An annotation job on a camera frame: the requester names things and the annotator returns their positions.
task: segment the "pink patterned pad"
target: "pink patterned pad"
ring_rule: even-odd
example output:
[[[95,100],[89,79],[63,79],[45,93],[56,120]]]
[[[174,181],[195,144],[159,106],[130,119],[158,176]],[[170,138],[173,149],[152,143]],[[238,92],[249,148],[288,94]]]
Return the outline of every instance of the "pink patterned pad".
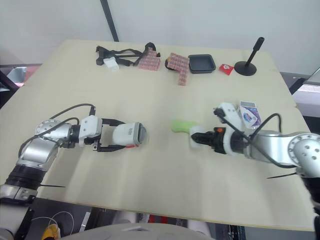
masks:
[[[172,52],[170,54],[167,66],[179,72],[178,85],[185,86],[189,72],[189,58]]]
[[[148,52],[144,55],[139,63],[138,68],[145,70],[158,71],[160,66],[160,57],[157,57],[157,52],[153,51],[151,47],[148,48]]]

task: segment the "black strap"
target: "black strap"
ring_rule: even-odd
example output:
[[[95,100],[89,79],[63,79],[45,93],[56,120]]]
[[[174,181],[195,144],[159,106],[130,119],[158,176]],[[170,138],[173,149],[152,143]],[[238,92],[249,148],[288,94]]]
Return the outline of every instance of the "black strap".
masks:
[[[148,42],[144,46],[144,51],[140,52],[138,50],[134,50],[132,48],[116,51],[116,50],[108,50],[102,46],[97,46],[95,49],[96,53],[99,53],[99,57],[96,60],[97,65],[103,65],[104,64],[104,59],[106,58],[115,58],[115,61],[117,64],[125,65],[129,67],[130,65],[137,66],[141,58],[147,54],[148,49],[152,48],[153,51],[156,51],[156,46],[152,42]],[[129,55],[116,55],[116,54],[123,54],[125,52],[132,52],[133,54]],[[122,58],[133,58],[133,57],[138,57],[136,61],[130,61],[127,59],[122,59]]]

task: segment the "silver arm segment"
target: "silver arm segment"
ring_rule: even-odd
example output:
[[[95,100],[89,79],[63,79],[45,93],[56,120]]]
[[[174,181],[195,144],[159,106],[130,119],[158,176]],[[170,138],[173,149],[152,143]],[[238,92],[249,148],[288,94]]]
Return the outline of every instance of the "silver arm segment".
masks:
[[[304,178],[320,178],[320,136],[314,133],[294,132],[283,135],[279,132],[261,131],[254,143],[281,164],[297,166],[297,173]],[[247,158],[268,161],[255,147],[244,150]]]

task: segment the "red small box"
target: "red small box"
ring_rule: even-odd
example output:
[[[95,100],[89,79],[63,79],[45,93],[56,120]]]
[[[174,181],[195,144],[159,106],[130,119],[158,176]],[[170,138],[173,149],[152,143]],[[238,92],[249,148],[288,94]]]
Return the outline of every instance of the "red small box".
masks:
[[[228,64],[222,64],[220,67],[219,67],[220,71],[224,72],[225,74],[227,75],[230,75],[232,70],[234,69],[233,66],[230,66]]]

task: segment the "metal pole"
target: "metal pole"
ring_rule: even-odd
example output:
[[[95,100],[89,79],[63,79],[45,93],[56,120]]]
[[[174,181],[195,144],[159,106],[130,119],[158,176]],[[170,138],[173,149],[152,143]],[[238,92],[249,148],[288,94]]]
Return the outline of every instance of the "metal pole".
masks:
[[[115,42],[119,42],[119,38],[118,38],[117,31],[116,31],[116,28],[115,28],[114,20],[113,20],[112,15],[111,15],[111,11],[110,11],[110,7],[109,7],[109,4],[108,4],[108,0],[100,0],[100,2],[101,2],[101,5],[102,5],[102,8],[103,8],[103,12],[104,12],[106,21],[108,22],[108,25],[109,25],[113,40]]]

